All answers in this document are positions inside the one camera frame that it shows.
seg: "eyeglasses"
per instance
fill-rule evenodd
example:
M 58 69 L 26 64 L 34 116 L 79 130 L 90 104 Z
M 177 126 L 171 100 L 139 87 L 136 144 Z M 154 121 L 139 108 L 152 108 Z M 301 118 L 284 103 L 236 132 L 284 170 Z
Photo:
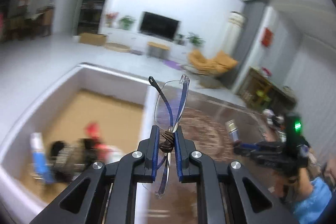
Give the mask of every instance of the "eyeglasses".
M 153 77 L 149 77 L 150 84 L 159 92 L 155 106 L 154 120 L 156 125 L 165 130 L 161 134 L 159 151 L 154 162 L 156 170 L 153 175 L 153 183 L 143 183 L 144 187 L 154 193 L 157 199 L 161 199 L 166 191 L 170 169 L 171 152 L 175 146 L 175 132 L 185 107 L 189 77 L 182 75 L 180 80 L 166 82 L 162 89 Z

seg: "blue sleeve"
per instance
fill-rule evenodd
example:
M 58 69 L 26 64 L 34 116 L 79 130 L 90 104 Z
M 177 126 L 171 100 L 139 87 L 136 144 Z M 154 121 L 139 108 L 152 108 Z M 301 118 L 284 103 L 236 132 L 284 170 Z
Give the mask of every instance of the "blue sleeve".
M 320 177 L 314 179 L 311 184 L 314 189 L 310 196 L 294 205 L 293 213 L 300 224 L 315 223 L 331 199 L 331 191 Z

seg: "blue gripper pad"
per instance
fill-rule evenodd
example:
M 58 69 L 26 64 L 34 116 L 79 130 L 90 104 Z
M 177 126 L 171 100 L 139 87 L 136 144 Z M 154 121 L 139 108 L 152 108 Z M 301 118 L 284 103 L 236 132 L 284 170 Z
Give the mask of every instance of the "blue gripper pad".
M 158 165 L 158 158 L 159 158 L 159 139 L 160 139 L 160 129 L 157 127 L 155 133 L 155 145 L 153 149 L 153 158 L 152 158 L 152 179 L 155 181 L 156 177 L 156 166 Z
M 176 160 L 176 171 L 178 180 L 181 181 L 183 178 L 182 174 L 182 156 L 181 156 L 181 149 L 179 144 L 179 138 L 177 137 L 177 131 L 175 132 L 175 160 Z

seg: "white cabinet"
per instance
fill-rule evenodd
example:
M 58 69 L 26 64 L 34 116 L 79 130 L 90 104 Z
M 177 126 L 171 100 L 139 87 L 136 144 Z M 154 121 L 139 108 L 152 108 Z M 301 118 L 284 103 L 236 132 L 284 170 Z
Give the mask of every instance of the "white cabinet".
M 149 41 L 164 44 L 170 47 L 169 60 L 180 64 L 187 63 L 187 54 L 192 50 L 190 44 L 186 46 L 177 45 L 164 39 L 123 29 L 101 27 L 100 33 L 108 36 L 108 42 L 123 44 L 133 50 L 144 52 L 145 54 L 147 53 L 147 43 Z

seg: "white floor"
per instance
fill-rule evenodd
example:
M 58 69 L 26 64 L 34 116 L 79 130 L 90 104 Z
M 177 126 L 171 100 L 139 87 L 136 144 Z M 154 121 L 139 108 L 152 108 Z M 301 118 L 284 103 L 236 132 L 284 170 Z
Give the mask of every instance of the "white floor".
M 153 76 L 161 82 L 178 80 L 183 74 L 183 71 L 172 69 L 156 58 L 79 44 L 73 37 L 64 35 L 0 44 L 0 143 L 33 100 L 56 79 L 81 62 L 146 78 Z M 239 97 L 227 89 L 199 88 L 192 76 L 189 88 L 227 102 L 244 105 Z

